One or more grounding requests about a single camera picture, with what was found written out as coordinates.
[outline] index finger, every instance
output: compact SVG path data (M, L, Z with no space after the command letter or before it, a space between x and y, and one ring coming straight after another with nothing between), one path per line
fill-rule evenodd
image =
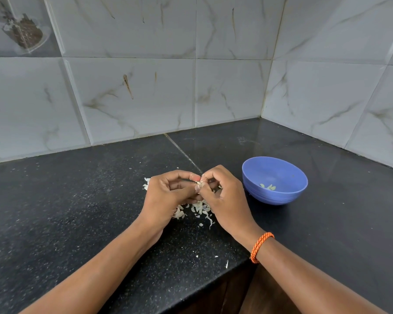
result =
M190 179L191 181L198 182L201 179L201 176L198 174L188 171L181 171L179 169L164 173L160 175L160 177L167 179L169 182L176 179Z
M220 182L221 185L224 185L224 184L227 184L227 181L229 181L234 176L224 166L217 165L216 167L209 169L204 174L202 174L202 177L207 179L207 181L209 179L215 178L217 181Z

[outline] backsplash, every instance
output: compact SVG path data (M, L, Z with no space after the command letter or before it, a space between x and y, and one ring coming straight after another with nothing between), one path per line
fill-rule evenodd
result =
M260 116L284 1L0 0L0 162Z
M262 117L393 167L393 0L286 0Z
M258 116L393 167L393 0L0 0L0 162Z

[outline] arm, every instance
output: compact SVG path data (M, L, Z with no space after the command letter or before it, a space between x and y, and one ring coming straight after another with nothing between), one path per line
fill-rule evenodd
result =
M207 184L215 178L222 191ZM205 172L196 188L210 204L220 225L248 251L265 233L252 217L242 183L223 166ZM383 314L383 310L315 268L269 237L257 253L258 261L273 276L303 314Z
M173 171L154 176L138 218L101 252L58 284L21 314L96 314L137 260L162 235L176 207L198 199L199 176Z

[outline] bowl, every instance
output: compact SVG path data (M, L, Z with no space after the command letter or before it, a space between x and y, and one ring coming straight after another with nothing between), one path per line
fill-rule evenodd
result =
M243 184L249 194L270 205L292 202L301 195L309 183L301 169L274 157L247 159L242 165L242 172ZM270 185L275 186L275 190L268 189Z

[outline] bowl rim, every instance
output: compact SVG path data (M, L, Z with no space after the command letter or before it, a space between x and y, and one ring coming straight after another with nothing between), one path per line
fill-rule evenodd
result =
M251 159L256 159L256 158L260 158L260 157L251 157L251 158L247 159L245 162L243 162L243 164L242 164L242 174L249 180L249 182L251 182L251 183L252 183L253 185L255 185L257 188L259 188L259 189L261 189L261 190L266 190L267 193L268 193L268 192L274 192L274 193L279 193L279 194L297 194L297 193L300 193L300 192L304 191L304 190L307 188L307 186L309 185L309 179L307 178L306 174L302 171L302 169L300 169L299 167L295 166L293 163L287 162L287 161L285 161L285 160L283 160L283 159L279 159L279 158L276 158L276 157L261 157L261 158L276 159L276 160L279 160L279 161L282 161L282 162L286 162L286 163L288 163L288 164L294 166L294 167L297 168L298 170L300 170L300 172L303 173L303 175L304 175L304 177L305 177L305 179L306 179L306 181L307 181L307 183L306 183L306 185L304 186L304 188L302 188L301 190L298 190L298 191L296 191L296 192L279 192L279 191L276 191L276 190L269 190L269 189L267 189L267 188L262 187L261 185L255 184L255 183L252 182L251 179L248 178L248 176L245 174L245 171L244 171L243 167L244 167L244 165L246 164L247 161L249 161L249 160L251 160Z

